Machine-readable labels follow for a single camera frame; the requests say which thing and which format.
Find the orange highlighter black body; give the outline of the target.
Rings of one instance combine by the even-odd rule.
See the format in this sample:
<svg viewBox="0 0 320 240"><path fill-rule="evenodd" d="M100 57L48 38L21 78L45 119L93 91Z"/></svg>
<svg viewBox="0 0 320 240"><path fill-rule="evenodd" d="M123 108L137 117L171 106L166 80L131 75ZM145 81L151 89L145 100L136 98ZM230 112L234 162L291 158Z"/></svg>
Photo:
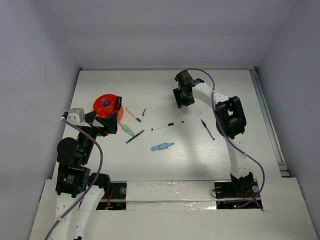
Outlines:
<svg viewBox="0 0 320 240"><path fill-rule="evenodd" d="M115 100L115 112L118 112L121 109L122 106L122 97L121 96L117 96L116 100Z"/></svg>

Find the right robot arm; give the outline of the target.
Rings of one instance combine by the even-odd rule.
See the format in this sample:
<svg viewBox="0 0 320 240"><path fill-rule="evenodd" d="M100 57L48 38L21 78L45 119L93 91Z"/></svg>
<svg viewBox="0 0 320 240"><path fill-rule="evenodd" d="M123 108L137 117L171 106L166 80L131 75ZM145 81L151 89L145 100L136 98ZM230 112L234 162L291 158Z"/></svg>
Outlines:
<svg viewBox="0 0 320 240"><path fill-rule="evenodd" d="M247 120L241 100L237 96L225 96L208 86L204 80L193 79L187 69L174 78L177 88L173 90L177 107L188 107L200 100L212 107L216 128L224 137L230 159L230 182L228 188L235 196L242 196L254 183L248 166L244 147L244 132Z"/></svg>

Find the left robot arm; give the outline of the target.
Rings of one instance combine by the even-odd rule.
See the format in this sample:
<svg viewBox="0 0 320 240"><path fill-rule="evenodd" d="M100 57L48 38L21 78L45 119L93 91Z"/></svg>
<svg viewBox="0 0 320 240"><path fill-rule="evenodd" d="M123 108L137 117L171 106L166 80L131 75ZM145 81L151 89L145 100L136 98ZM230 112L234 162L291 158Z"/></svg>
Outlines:
<svg viewBox="0 0 320 240"><path fill-rule="evenodd" d="M47 240L85 239L100 200L111 191L109 175L91 172L86 165L94 147L102 152L97 137L117 133L117 117L117 112L100 117L96 111L85 113L82 108L62 115L62 121L77 130L78 136L63 138L57 145L55 223Z"/></svg>

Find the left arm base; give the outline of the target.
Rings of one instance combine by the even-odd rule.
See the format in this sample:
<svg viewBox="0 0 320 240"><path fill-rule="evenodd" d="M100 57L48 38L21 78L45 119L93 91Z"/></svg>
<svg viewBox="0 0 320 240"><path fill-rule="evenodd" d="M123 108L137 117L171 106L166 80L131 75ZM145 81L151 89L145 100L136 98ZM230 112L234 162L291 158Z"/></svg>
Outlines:
<svg viewBox="0 0 320 240"><path fill-rule="evenodd" d="M105 193L96 210L126 210L127 208L127 182L126 181L112 181L110 190Z"/></svg>

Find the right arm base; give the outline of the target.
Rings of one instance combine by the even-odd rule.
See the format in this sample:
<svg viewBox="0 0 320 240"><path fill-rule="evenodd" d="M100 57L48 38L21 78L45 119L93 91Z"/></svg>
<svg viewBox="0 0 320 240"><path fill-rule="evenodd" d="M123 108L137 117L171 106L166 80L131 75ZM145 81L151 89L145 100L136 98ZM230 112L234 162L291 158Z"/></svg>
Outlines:
<svg viewBox="0 0 320 240"><path fill-rule="evenodd" d="M218 210L236 210L236 209L263 209L263 204L260 196L257 196L248 205L240 207L248 203L254 198L259 191L258 183L255 181L252 186L236 192L232 188L232 183L229 181L218 181L214 183L214 188L211 191L211 196L216 199L216 208Z"/></svg>

